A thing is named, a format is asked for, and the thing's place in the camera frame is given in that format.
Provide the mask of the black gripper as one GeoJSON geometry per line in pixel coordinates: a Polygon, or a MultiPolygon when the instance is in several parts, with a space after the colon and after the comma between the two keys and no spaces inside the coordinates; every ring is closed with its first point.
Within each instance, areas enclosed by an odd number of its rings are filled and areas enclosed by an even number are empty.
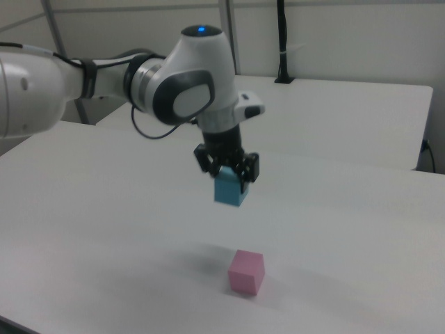
{"type": "Polygon", "coordinates": [[[246,153],[242,148],[241,130],[238,125],[231,129],[203,134],[204,144],[199,144],[193,151],[203,173],[216,178],[221,165],[232,166],[237,175],[241,193],[259,176],[259,154],[246,153]]]}

